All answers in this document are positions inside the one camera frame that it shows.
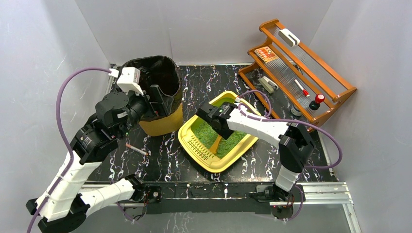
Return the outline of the orange litter scoop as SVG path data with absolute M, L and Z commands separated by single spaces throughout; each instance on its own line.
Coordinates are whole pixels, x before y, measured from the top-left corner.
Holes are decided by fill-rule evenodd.
M 209 148 L 209 151 L 212 154 L 216 154 L 217 152 L 217 148 L 219 146 L 219 143 L 221 141 L 222 137 L 220 135 L 217 136 L 216 140 L 214 141 L 214 143 L 211 145 L 211 147 Z

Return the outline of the yellow trash bin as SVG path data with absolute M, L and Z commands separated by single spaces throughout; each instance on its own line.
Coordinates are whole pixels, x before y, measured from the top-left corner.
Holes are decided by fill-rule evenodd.
M 153 121 L 140 121 L 139 125 L 149 136 L 161 136 L 175 132 L 183 125 L 183 104 L 181 103 L 178 108 L 167 117 Z

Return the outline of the black trash bag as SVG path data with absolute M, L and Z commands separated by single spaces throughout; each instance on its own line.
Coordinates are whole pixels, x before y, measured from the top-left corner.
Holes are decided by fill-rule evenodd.
M 164 55 L 136 58 L 123 64 L 119 71 L 124 67 L 135 67 L 140 70 L 139 85 L 145 95 L 149 96 L 149 100 L 151 97 L 150 86 L 157 84 L 165 94 L 171 95 L 171 114 L 181 104 L 181 77 L 172 58 Z M 154 118 L 149 121 L 161 118 L 164 117 L 154 114 Z

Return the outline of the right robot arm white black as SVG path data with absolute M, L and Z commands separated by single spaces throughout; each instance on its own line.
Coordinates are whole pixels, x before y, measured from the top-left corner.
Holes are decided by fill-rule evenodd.
M 258 116 L 243 103 L 224 102 L 220 106 L 204 103 L 196 115 L 223 139 L 233 132 L 242 132 L 277 147 L 281 169 L 274 187 L 285 193 L 290 192 L 314 150 L 313 139 L 303 123 Z

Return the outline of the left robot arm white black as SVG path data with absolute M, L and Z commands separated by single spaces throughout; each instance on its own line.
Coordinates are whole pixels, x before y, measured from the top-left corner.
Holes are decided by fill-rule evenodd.
M 134 174 L 90 192 L 80 191 L 148 109 L 147 97 L 134 91 L 108 93 L 96 104 L 96 112 L 71 141 L 66 141 L 68 153 L 50 186 L 39 198 L 26 203 L 30 214 L 40 218 L 41 232 L 69 233 L 92 213 L 123 200 L 145 205 L 161 202 L 161 187 L 146 184 Z

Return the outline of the yellow litter box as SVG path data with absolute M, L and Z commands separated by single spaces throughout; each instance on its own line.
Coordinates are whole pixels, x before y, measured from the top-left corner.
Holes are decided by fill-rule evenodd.
M 200 118 L 192 116 L 178 131 L 178 139 L 187 154 L 202 168 L 212 173 L 219 173 L 239 160 L 257 141 L 250 134 L 246 136 L 222 159 L 212 154 L 192 131 L 200 125 Z

